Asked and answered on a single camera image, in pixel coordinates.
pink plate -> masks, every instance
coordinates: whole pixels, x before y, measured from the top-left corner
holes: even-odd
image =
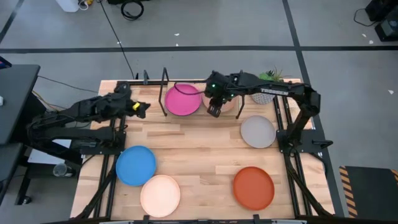
[[[176,84],[177,88],[184,93],[198,93],[199,91],[192,85],[186,83]],[[169,89],[165,97],[166,108],[173,114],[179,116],[190,115],[199,109],[201,96],[184,95],[174,88]]]

orange plate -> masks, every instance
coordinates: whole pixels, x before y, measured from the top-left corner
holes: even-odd
[[[245,167],[234,178],[235,199],[250,210],[262,210],[271,204],[275,189],[271,177],[257,167]]]

butcher block tabletop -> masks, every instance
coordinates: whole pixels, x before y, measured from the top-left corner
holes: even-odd
[[[300,82],[299,79],[285,79],[287,81]],[[112,93],[117,82],[103,80],[99,94]],[[162,99],[170,85],[164,87]],[[203,84],[195,85],[204,90]],[[239,119],[235,116],[241,104],[240,97],[235,108],[222,113],[219,118],[207,114],[203,104],[189,116],[175,116],[167,110],[168,116],[164,116],[158,102],[160,86],[137,85],[131,89],[133,100],[150,103],[151,106],[146,111],[145,119],[126,118],[125,148],[142,145],[151,149],[157,162],[155,175],[171,176],[181,191],[180,204],[171,215],[150,217],[151,220],[251,219],[254,214],[259,214],[260,218],[294,217],[284,157],[279,152],[277,141],[265,149],[256,149],[246,144],[240,133],[241,123],[252,115],[266,117],[277,129],[273,103],[258,105],[246,96]],[[281,98],[279,103],[286,128]],[[300,110],[292,99],[289,99],[289,105],[294,120]],[[109,122],[92,123],[91,129],[103,126],[109,126]],[[301,153],[301,160],[307,187],[326,210],[334,213],[322,162],[306,153]],[[77,216],[97,191],[102,162],[103,156],[97,155],[82,167],[71,217]],[[274,182],[274,199],[263,210],[248,210],[240,206],[233,196],[234,175],[247,166],[263,169]],[[112,220],[142,220],[146,213],[140,205],[141,188],[125,185],[119,179],[116,181]],[[297,186],[296,191],[300,211],[304,214],[302,195]],[[102,198],[100,216],[105,216],[107,199],[108,190]]]

concrete floor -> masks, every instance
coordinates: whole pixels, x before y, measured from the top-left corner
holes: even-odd
[[[366,7],[369,1],[288,0],[300,45],[397,45],[380,42],[372,27],[353,22],[355,10]],[[17,0],[0,3],[0,28],[16,4]],[[153,0],[144,5],[141,19],[131,22],[123,19],[119,8],[104,3],[124,47],[294,46],[282,0]],[[358,19],[369,22],[364,12]],[[7,34],[0,39],[0,55],[11,63],[39,64],[39,75],[91,90],[97,90],[103,79],[131,78],[122,53],[109,52],[109,48],[117,47],[98,3],[87,11],[67,14],[54,0],[24,0]],[[45,50],[80,48],[102,48],[103,52]],[[41,53],[2,54],[5,49],[36,49]],[[261,73],[274,66],[283,69],[285,76],[302,78],[293,48],[127,52],[126,57],[134,73],[146,69],[151,78],[159,78],[163,67],[172,78],[205,78],[212,70]],[[398,91],[398,52],[308,51],[303,52],[303,58],[314,89],[322,94],[320,117],[326,138],[335,142],[329,151],[336,179],[340,165],[398,169],[394,140],[398,98],[388,92]],[[43,79],[38,79],[34,89],[48,102],[64,107],[94,95]],[[0,207],[1,223],[54,222],[69,216],[76,180],[34,180],[29,193],[37,200],[17,207],[13,201],[20,181],[12,181]],[[344,202],[340,182],[338,187]]]

black floor stripe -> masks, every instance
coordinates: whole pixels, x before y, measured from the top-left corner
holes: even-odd
[[[10,17],[8,18],[6,24],[2,28],[2,31],[0,32],[0,44],[4,37],[7,34],[8,29],[10,29],[10,26],[12,22],[14,21],[15,17],[17,16],[18,10],[21,8],[22,4],[24,3],[25,0],[19,0],[17,5],[15,6],[14,10],[12,11]]]
[[[293,44],[294,44],[296,56],[297,56],[297,61],[298,61],[298,65],[300,67],[300,71],[302,73],[303,81],[305,83],[310,84],[310,77],[308,76],[307,67],[305,66],[304,56],[303,56],[302,48],[300,46],[297,31],[294,26],[293,15],[292,15],[292,11],[290,10],[289,2],[288,2],[288,0],[282,0],[282,2],[284,5],[290,33],[292,35],[292,40],[293,40]],[[320,134],[323,137],[325,137],[325,133],[323,132],[319,115],[316,115],[313,118],[313,122],[314,122],[314,126],[320,132]],[[339,195],[338,189],[337,189],[336,178],[335,178],[335,175],[333,172],[333,168],[332,168],[331,161],[330,161],[330,155],[329,155],[329,151],[327,148],[322,153],[322,158],[325,160],[325,166],[327,166],[327,169],[329,171],[326,175],[326,179],[328,181],[329,191],[330,191],[331,199],[333,202],[333,207],[335,209],[335,214],[343,217],[344,216],[343,204],[341,203],[341,200],[340,200],[340,195]]]
[[[303,51],[372,51],[372,50],[398,50],[398,46],[308,46],[300,47]]]
[[[292,34],[293,45],[295,47],[296,56],[298,60],[298,65],[300,67],[301,75],[303,77],[303,82],[307,84],[310,83],[310,77],[308,76],[307,67],[305,66],[303,52],[300,48],[299,37],[297,35],[296,27],[294,26],[292,12],[290,11],[290,6],[287,0],[282,1],[284,4],[284,9],[286,13],[287,23],[289,25],[290,33]]]
[[[398,46],[342,46],[342,47],[301,47],[301,46],[260,46],[260,45],[238,45],[238,46],[186,46],[186,47],[124,47],[125,52],[191,52],[191,51],[296,51],[300,70],[307,74],[303,51],[379,51],[398,50]],[[110,53],[121,52],[119,47],[98,47],[98,48],[51,48],[51,49],[0,49],[3,54],[51,54],[51,53]],[[309,78],[303,77],[305,83]]]
[[[293,46],[189,46],[189,47],[123,47],[125,52],[191,52],[229,50],[294,51]],[[121,52],[119,47],[65,48],[65,49],[0,49],[4,54],[47,54],[47,53],[107,53]]]

